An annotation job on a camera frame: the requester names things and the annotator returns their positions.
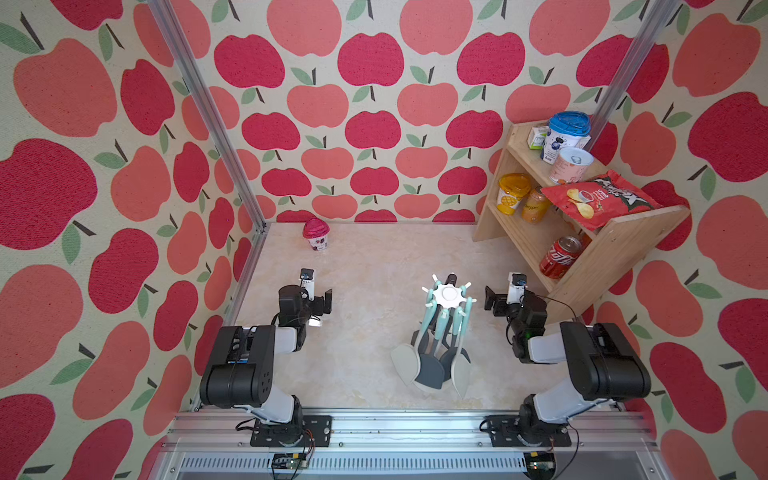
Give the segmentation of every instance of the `wooden shelf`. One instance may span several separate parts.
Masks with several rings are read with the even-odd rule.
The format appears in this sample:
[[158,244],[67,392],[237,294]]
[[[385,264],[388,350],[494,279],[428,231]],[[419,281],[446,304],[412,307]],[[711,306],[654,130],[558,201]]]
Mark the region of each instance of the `wooden shelf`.
[[[581,225],[553,207],[540,223],[531,225],[521,218],[520,213],[504,215],[495,205],[498,180],[506,174],[526,173],[534,184],[543,187],[555,185],[549,178],[551,165],[539,157],[541,151],[531,150],[527,145],[531,127],[545,123],[537,121],[512,125],[473,240],[478,242],[507,235],[544,284],[547,296],[567,303],[577,314],[581,314],[685,220],[690,211],[682,206],[660,208],[611,219],[598,232],[584,229],[592,242],[565,276],[560,280],[545,276],[538,265],[549,247],[560,237],[579,233]],[[603,164],[596,161],[584,178],[607,171]],[[566,306],[557,302],[548,303],[547,314],[548,323],[561,322],[573,316]]]

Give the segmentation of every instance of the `yogurt cup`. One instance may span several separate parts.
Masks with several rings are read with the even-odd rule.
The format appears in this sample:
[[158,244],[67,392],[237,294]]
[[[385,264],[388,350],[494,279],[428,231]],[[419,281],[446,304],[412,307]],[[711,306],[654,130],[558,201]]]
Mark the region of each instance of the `yogurt cup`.
[[561,148],[586,146],[591,138],[591,129],[589,117],[580,111],[562,111],[555,114],[549,120],[541,159],[552,165],[558,159],[558,150]]
[[320,251],[328,248],[328,233],[331,228],[319,218],[310,218],[304,224],[303,235],[310,242],[312,250]]

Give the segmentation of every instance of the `red lid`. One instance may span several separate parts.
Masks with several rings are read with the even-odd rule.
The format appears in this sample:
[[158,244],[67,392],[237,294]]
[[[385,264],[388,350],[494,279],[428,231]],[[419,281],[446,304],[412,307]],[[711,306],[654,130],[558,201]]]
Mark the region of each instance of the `red lid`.
[[319,218],[310,218],[304,224],[304,238],[317,238],[327,235],[331,228]]

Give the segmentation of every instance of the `gray spatula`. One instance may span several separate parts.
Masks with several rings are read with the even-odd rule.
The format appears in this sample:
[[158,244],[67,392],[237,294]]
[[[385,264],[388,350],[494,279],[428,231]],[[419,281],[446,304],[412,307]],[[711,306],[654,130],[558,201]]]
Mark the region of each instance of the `gray spatula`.
[[[424,332],[427,331],[429,322],[432,320],[432,316],[437,309],[437,303],[427,303],[426,307],[427,310],[424,313],[422,328],[419,330],[419,336],[416,337],[416,345],[421,342]],[[400,376],[400,379],[406,385],[413,383],[413,380],[419,374],[419,370],[421,369],[421,359],[419,358],[419,352],[416,351],[416,348],[407,343],[401,343],[389,353],[389,356],[392,358],[392,363],[395,364],[395,370]]]
[[419,374],[415,380],[424,386],[432,387],[433,389],[442,388],[442,381],[445,377],[445,372],[442,369],[440,360],[437,359],[435,354],[437,353],[437,346],[440,344],[442,334],[445,332],[445,326],[448,325],[449,310],[443,308],[440,312],[440,317],[437,319],[437,325],[435,326],[435,339],[432,341],[432,351],[429,355],[422,353],[419,355],[421,359],[421,368]]
[[[469,297],[466,304],[464,305],[465,316],[462,321],[462,331],[458,335],[459,350],[461,350],[462,345],[464,344],[464,335],[466,334],[469,327],[469,314],[472,311],[472,302],[474,302],[474,300]],[[456,389],[458,396],[462,397],[462,399],[464,399],[464,396],[467,394],[467,389],[469,388],[470,368],[471,366],[469,365],[469,360],[467,360],[463,355],[453,356],[453,364],[451,364],[451,380],[453,381],[453,388]]]

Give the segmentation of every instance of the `metal vent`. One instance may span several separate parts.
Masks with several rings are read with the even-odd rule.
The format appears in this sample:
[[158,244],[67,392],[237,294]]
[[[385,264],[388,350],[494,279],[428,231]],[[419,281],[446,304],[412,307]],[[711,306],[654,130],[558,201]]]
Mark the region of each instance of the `metal vent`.
[[[182,472],[248,472],[270,471],[269,453],[187,453]],[[520,452],[499,453],[369,453],[318,452],[308,469],[315,475],[368,475],[392,472],[438,473],[503,473],[525,472]]]

